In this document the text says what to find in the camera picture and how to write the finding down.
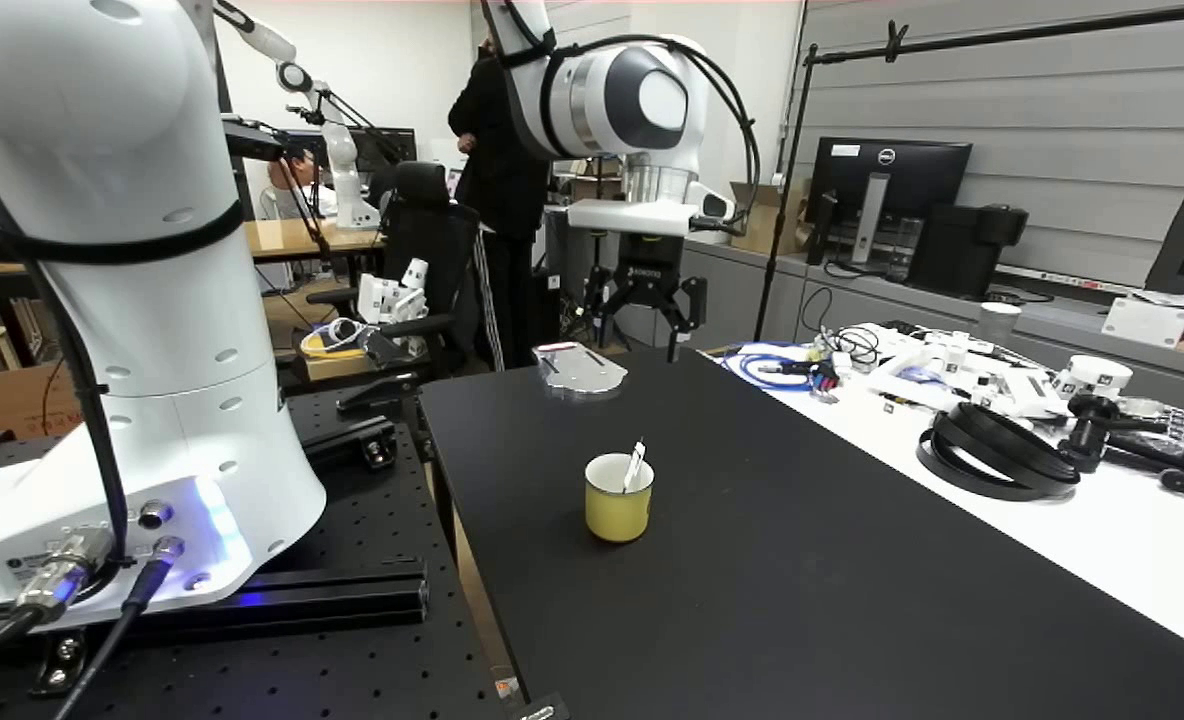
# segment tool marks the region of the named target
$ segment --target black stand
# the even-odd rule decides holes
[[[595,269],[568,331],[592,329],[603,344],[612,314],[628,302],[651,307],[668,321],[668,361],[703,325],[707,278],[680,278],[685,240],[678,237],[625,237],[622,269]]]
[[[888,19],[888,43],[881,43],[881,47],[819,52],[814,43],[808,57],[804,57],[804,83],[799,83],[797,117],[793,117],[789,175],[786,175],[786,192],[781,192],[781,215],[775,215],[772,250],[768,250],[764,278],[761,278],[761,302],[757,302],[752,340],[761,340],[761,331],[764,331],[764,310],[768,310],[768,295],[772,295],[772,283],[775,283],[775,263],[781,263],[781,245],[786,245],[786,224],[789,224],[789,192],[793,192],[793,181],[797,181],[799,128],[804,128],[804,112],[808,112],[808,91],[814,91],[818,63],[857,63],[857,58],[896,63],[902,57],[933,57],[933,52],[958,52],[958,47],[1023,43],[1023,39],[1089,35],[1089,33],[1121,33],[1121,29],[1182,22],[1182,19],[1184,19],[1184,3],[1182,8],[1157,8],[1157,13],[1128,13],[1128,15],[1097,15],[1097,19],[1039,22],[1039,29],[1016,29],[1016,33],[950,35],[950,39],[925,39],[925,43],[910,43],[910,22]]]

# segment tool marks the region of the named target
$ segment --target metal frame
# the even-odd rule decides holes
[[[752,340],[761,340],[761,331],[764,331],[768,295],[775,283],[775,263],[781,263],[781,245],[786,245],[786,224],[789,224],[789,192],[797,181],[799,128],[804,128],[818,63],[857,63],[857,58],[896,63],[902,57],[933,57],[933,52],[988,47],[988,43],[1028,43],[1028,39],[1054,39],[1054,35],[1089,35],[1089,33],[1121,33],[1121,29],[1182,22],[1182,19],[1184,19],[1184,3],[1157,8],[1157,13],[1070,19],[1070,22],[1036,22],[1036,29],[1014,29],[1014,33],[943,35],[943,39],[920,39],[920,43],[910,43],[910,22],[888,19],[888,43],[881,43],[881,47],[819,52],[819,43],[814,43],[804,57],[804,79],[799,79],[797,117],[793,117],[789,175],[786,175],[786,192],[781,192],[772,250],[768,250],[764,278],[761,278]]]

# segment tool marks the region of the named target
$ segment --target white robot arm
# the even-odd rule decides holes
[[[291,43],[215,13],[334,103]],[[661,188],[691,183],[701,57],[558,52],[540,0],[484,13],[540,150],[646,156]],[[180,0],[0,0],[0,210],[90,389],[90,429],[0,494],[0,604],[50,627],[114,620],[135,589],[125,559],[159,549],[174,572],[148,613],[229,600],[319,520],[324,488],[282,403],[212,58]]]
[[[366,203],[361,171],[356,171],[356,139],[350,128],[373,128],[373,119],[354,106],[346,95],[337,95],[330,83],[317,83],[303,63],[298,63],[298,43],[277,35],[271,29],[256,22],[247,13],[239,13],[229,0],[212,0],[212,13],[239,33],[247,47],[270,57],[277,63],[277,79],[289,91],[309,95],[309,106],[299,112],[309,125],[319,125],[324,148],[330,148],[330,171],[337,188],[337,224],[342,227],[382,227],[382,210]]]
[[[482,13],[508,63],[514,117],[535,150],[628,156],[631,203],[691,203],[712,83],[739,125],[748,181],[761,175],[748,106],[701,47],[639,33],[560,47],[544,0],[482,0]],[[701,209],[691,227],[734,227],[723,220],[730,209]]]

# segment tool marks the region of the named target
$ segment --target black table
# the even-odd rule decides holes
[[[334,397],[291,399],[299,437],[330,433]],[[154,641],[115,653],[79,714],[191,720],[191,714],[482,714],[497,720],[497,691],[463,613],[461,579],[433,515],[419,459],[401,433],[398,472],[378,475],[350,453],[324,455],[334,533],[309,534],[309,554],[346,549],[337,572],[424,562],[428,620],[388,627],[277,630],[235,641]],[[39,646],[0,658],[0,714],[52,714],[52,699],[27,699]]]
[[[519,680],[571,714],[1184,714],[1184,641],[701,355],[607,403],[535,372],[424,389]],[[651,448],[631,549],[582,520],[582,466]]]

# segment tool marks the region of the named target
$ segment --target white wall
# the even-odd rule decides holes
[[[299,63],[366,106],[378,125],[419,133],[419,156],[461,165],[443,128],[447,103],[468,79],[478,43],[478,0],[239,0],[262,22],[299,47]],[[797,43],[799,0],[549,0],[560,39],[612,33],[668,33],[697,39],[739,83],[757,117],[764,181],[775,165],[775,133],[789,95],[789,58]],[[298,128],[264,57],[220,29],[232,103],[246,117]],[[707,95],[703,181],[744,181],[744,144],[736,125]]]
[[[1121,15],[1175,0],[818,0],[826,52],[911,35]],[[1184,22],[842,63],[818,70],[818,135],[978,144],[960,203],[1031,210],[1006,259],[1141,283],[1184,200]]]
[[[463,0],[235,0],[247,15],[299,47],[299,63],[354,100],[373,125],[417,128],[419,161],[461,165],[443,125],[468,79]],[[299,128],[277,66],[220,22],[232,106]]]

